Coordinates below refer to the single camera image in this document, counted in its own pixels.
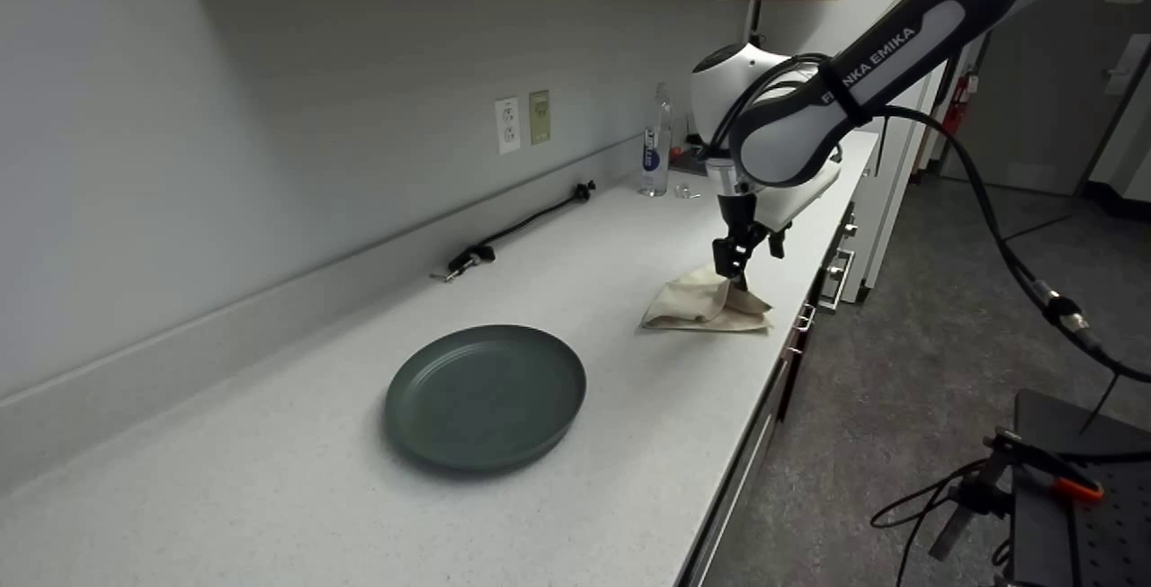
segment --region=wall baseboard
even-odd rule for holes
[[[467,244],[556,203],[588,178],[603,186],[618,181],[639,161],[640,146],[639,136],[630,137],[0,399],[0,495],[391,289],[439,283],[427,274],[442,272]]]
[[[1123,198],[1107,183],[1089,181],[1083,198],[1097,201],[1103,211],[1119,219],[1151,222],[1151,203]]]

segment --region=beige towel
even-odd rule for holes
[[[704,266],[664,284],[641,323],[649,329],[767,331],[770,308]]]

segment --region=wall outlet cover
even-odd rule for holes
[[[496,100],[496,140],[502,154],[519,148],[519,98]]]
[[[532,92],[527,98],[529,112],[528,123],[532,129],[532,144],[551,139],[551,102],[547,91]]]

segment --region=speckled countertop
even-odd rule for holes
[[[673,584],[772,373],[875,136],[753,259],[764,335],[637,328],[666,280],[711,258],[703,198],[603,190],[444,285],[345,318],[0,501],[0,585]],[[546,457],[485,480],[414,468],[381,442],[391,374],[480,323],[561,337],[588,374]]]

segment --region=plastic bottle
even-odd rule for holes
[[[671,150],[671,98],[668,85],[660,83],[643,131],[643,158],[640,161],[640,193],[657,197],[668,193],[669,151]]]

